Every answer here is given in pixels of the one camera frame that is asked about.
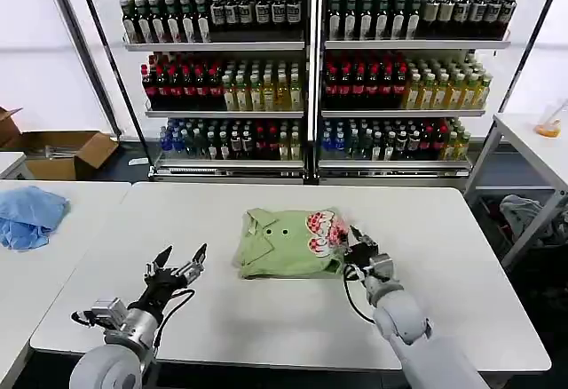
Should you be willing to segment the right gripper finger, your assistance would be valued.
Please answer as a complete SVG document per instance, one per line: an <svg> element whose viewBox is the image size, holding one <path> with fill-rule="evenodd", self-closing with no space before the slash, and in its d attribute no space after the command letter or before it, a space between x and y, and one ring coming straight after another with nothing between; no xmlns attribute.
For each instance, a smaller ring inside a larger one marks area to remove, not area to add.
<svg viewBox="0 0 568 389"><path fill-rule="evenodd" d="M350 225L351 233L353 234L354 238L357 240L358 243L363 243L368 246L370 249L377 250L378 243L375 242L369 235L363 234L359 229L355 226Z"/></svg>

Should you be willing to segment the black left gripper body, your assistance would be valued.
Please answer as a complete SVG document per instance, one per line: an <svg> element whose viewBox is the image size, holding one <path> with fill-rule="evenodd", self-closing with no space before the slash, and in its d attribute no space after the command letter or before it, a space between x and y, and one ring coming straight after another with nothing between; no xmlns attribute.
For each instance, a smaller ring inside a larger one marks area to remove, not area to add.
<svg viewBox="0 0 568 389"><path fill-rule="evenodd" d="M140 298L127 306L162 318L163 310L172 299L173 293L183 288L183 277L176 275L173 268L159 269L145 278L146 289Z"/></svg>

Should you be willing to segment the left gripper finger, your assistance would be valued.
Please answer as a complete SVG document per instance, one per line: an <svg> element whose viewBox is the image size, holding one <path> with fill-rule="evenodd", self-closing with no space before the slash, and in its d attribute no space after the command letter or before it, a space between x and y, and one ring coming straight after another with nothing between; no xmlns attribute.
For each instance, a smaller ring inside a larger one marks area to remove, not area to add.
<svg viewBox="0 0 568 389"><path fill-rule="evenodd" d="M161 251L152 262L146 263L144 278L153 278L161 272L167 264L171 252L172 246L170 245L165 250Z"/></svg>
<svg viewBox="0 0 568 389"><path fill-rule="evenodd" d="M180 266L176 272L176 277L183 277L186 281L195 281L203 272L203 263L206 258L207 243L204 243L194 254L193 258Z"/></svg>

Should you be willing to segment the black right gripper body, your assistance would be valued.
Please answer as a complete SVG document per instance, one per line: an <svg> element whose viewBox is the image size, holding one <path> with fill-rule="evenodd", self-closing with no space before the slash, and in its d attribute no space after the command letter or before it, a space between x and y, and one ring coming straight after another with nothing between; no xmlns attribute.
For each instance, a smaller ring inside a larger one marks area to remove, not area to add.
<svg viewBox="0 0 568 389"><path fill-rule="evenodd" d="M345 265L355 266L359 269L370 264L370 259L379 254L378 245L359 242L347 248L343 262Z"/></svg>

